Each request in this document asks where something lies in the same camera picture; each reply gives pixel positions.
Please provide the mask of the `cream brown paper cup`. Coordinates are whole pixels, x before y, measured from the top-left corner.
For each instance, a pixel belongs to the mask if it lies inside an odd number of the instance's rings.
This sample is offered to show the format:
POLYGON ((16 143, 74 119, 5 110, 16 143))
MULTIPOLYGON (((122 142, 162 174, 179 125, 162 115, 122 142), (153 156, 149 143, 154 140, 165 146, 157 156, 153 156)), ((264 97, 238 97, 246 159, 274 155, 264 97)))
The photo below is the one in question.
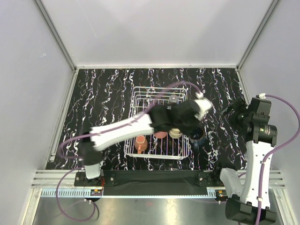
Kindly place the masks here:
POLYGON ((172 128, 169 130, 168 134, 173 139, 179 139, 182 137, 182 132, 178 128, 172 128))

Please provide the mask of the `clear glass cup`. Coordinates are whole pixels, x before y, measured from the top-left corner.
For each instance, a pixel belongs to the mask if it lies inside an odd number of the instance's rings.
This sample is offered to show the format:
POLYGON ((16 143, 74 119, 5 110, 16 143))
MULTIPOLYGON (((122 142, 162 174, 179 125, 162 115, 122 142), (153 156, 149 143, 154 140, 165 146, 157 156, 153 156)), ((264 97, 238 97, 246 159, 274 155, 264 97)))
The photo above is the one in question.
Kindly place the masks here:
POLYGON ((168 105, 177 105, 179 102, 178 96, 172 94, 168 99, 168 105))

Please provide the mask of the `dark blue glass cup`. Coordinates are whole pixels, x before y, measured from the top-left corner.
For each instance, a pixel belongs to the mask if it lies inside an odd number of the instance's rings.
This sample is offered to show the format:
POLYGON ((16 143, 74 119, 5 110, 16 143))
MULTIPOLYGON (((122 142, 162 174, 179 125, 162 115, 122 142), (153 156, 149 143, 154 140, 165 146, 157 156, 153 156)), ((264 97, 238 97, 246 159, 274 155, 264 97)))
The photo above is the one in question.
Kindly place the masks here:
POLYGON ((196 127, 189 136, 193 145, 200 146, 205 141, 205 132, 201 127, 196 127))

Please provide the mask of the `pink plastic cup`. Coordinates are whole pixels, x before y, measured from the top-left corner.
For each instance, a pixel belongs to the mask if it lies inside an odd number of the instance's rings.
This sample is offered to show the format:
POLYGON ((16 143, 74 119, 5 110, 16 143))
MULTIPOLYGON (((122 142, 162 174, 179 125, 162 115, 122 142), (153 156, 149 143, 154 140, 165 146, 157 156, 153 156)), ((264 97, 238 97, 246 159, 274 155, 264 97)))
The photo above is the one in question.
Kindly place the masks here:
POLYGON ((168 132, 159 131, 154 134, 157 139, 163 139, 167 136, 168 132))

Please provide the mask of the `orange ceramic mug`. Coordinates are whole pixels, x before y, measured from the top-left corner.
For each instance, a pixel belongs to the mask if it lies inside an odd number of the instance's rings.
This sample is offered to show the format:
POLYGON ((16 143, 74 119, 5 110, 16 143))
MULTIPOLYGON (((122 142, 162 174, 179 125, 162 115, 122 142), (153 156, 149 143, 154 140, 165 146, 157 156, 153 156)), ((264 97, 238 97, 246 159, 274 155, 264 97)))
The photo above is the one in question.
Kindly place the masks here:
POLYGON ((146 137, 143 135, 137 136, 135 139, 135 149, 137 150, 137 153, 142 154, 146 151, 147 147, 148 141, 146 137))

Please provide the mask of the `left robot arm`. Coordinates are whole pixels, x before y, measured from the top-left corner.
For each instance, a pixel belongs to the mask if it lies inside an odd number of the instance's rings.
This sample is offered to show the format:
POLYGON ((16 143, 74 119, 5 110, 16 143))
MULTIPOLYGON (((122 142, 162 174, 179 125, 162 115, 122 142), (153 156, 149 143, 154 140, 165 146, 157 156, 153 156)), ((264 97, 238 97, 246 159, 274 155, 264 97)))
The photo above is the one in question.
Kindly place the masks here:
POLYGON ((90 186, 100 183, 101 152, 108 147, 130 138, 168 132, 172 128, 177 128, 184 135, 189 135, 199 124, 203 115, 198 101, 187 100, 171 106, 153 105, 132 118, 106 126, 89 128, 83 133, 82 139, 82 146, 86 149, 83 156, 84 180, 90 186))

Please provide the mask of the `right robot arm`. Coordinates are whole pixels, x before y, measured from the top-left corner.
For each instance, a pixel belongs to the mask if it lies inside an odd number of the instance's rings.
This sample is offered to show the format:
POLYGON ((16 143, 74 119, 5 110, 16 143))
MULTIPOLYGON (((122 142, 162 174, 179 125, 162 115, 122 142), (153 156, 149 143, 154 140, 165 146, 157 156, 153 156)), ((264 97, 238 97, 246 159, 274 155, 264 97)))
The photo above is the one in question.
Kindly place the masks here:
POLYGON ((269 100, 254 97, 249 105, 238 98, 221 111, 221 115, 232 112, 229 124, 244 138, 247 148, 244 182, 232 168, 222 168, 212 175, 214 184, 224 185, 227 192, 226 218, 238 223, 271 225, 277 220, 269 201, 270 152, 278 135, 277 127, 269 124, 270 108, 269 100))

